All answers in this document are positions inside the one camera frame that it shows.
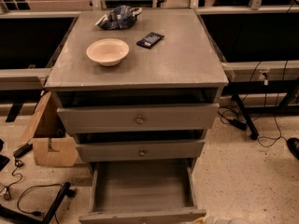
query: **white bowl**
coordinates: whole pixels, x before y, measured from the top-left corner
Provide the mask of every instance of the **white bowl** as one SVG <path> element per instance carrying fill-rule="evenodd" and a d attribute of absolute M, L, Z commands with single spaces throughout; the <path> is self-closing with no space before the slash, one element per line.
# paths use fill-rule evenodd
<path fill-rule="evenodd" d="M 86 50 L 87 56 L 103 66 L 118 64 L 129 53 L 129 46 L 119 39 L 102 39 L 92 43 Z"/>

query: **table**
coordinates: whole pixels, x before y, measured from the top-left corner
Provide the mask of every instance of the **table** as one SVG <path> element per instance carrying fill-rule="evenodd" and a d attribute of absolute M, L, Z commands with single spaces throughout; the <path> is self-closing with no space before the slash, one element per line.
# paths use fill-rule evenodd
<path fill-rule="evenodd" d="M 79 221 L 202 217 L 191 174 L 227 84 L 219 58 L 191 9 L 144 9 L 121 31 L 94 25 L 104 13 L 81 13 L 45 86 L 93 169 L 90 214 Z M 164 39 L 152 49 L 137 46 L 149 32 Z M 125 41 L 126 59 L 113 67 L 92 62 L 86 49 L 103 38 Z"/>

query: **floor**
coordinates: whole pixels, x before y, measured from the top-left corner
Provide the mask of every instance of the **floor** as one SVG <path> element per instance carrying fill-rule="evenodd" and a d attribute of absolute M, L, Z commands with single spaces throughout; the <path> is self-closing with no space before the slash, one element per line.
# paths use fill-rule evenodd
<path fill-rule="evenodd" d="M 1 106 L 0 138 L 4 141 L 1 155 L 8 156 L 11 161 L 0 172 L 0 189 L 19 179 L 11 175 L 15 169 L 12 153 L 31 118 L 32 107 L 26 105 L 14 122 L 6 123 L 9 105 Z M 277 117 L 277 121 L 283 137 L 299 136 L 297 116 Z M 254 123 L 261 136 L 279 136 L 273 117 L 261 116 Z M 249 135 L 249 130 L 240 131 L 223 124 L 219 117 L 215 119 L 192 173 L 198 207 L 205 208 L 206 217 L 215 217 L 215 220 L 241 217 L 250 224 L 297 224 L 299 160 L 291 154 L 283 139 L 271 147 L 262 147 Z M 261 142 L 265 146 L 272 143 L 269 140 Z M 68 181 L 75 188 L 76 196 L 64 198 L 57 219 L 61 224 L 79 223 L 78 217 L 88 213 L 92 186 L 89 168 L 85 164 L 69 168 L 36 166 L 33 151 L 21 160 L 24 165 L 16 173 L 22 174 L 22 180 L 11 186 L 10 201 L 0 196 L 1 204 L 17 210 L 17 201 L 26 189 Z M 21 200 L 20 208 L 47 212 L 57 191 L 57 187 L 30 191 Z"/>

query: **drawer handle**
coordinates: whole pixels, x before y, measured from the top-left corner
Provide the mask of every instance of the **drawer handle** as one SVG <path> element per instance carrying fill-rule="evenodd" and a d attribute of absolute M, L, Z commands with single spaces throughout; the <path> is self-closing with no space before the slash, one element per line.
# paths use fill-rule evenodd
<path fill-rule="evenodd" d="M 140 149 L 140 151 L 139 151 L 139 156 L 144 157 L 144 156 L 146 156 L 146 154 L 147 154 L 147 151 L 146 151 L 146 150 L 144 150 L 144 149 Z"/>
<path fill-rule="evenodd" d="M 138 116 L 138 118 L 136 119 L 136 123 L 143 124 L 143 122 L 144 122 L 144 120 L 140 116 Z"/>

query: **cardboard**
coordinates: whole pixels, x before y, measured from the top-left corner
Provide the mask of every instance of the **cardboard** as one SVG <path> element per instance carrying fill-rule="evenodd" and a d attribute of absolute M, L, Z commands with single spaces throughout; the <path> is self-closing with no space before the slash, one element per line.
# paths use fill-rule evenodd
<path fill-rule="evenodd" d="M 34 138 L 32 140 L 36 165 L 51 167 L 73 166 L 78 158 L 75 141 L 66 138 Z"/>
<path fill-rule="evenodd" d="M 36 165 L 69 167 L 80 162 L 75 140 L 72 137 L 61 137 L 64 126 L 56 111 L 57 105 L 51 93 L 47 92 L 38 102 L 21 137 L 19 146 L 28 141 L 33 144 Z"/>

